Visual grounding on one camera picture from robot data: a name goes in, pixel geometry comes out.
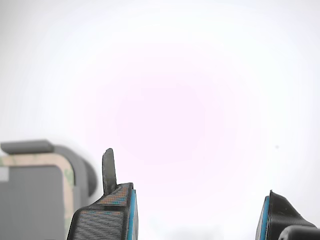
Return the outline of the tabbed gripper finger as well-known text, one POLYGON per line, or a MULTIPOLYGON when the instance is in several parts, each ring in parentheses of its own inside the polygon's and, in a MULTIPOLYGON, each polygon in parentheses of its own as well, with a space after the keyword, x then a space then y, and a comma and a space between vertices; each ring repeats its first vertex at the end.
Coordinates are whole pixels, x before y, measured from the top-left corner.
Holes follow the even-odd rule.
POLYGON ((117 183, 114 151, 102 156, 103 195, 72 217, 68 240, 137 240, 137 193, 132 182, 117 183))

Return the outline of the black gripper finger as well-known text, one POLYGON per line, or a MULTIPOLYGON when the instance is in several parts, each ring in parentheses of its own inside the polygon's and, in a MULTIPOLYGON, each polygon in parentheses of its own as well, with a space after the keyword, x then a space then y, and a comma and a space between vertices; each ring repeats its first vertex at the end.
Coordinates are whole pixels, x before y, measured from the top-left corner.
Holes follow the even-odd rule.
POLYGON ((265 197, 255 234, 256 240, 320 240, 320 229, 305 220, 282 195, 265 197))

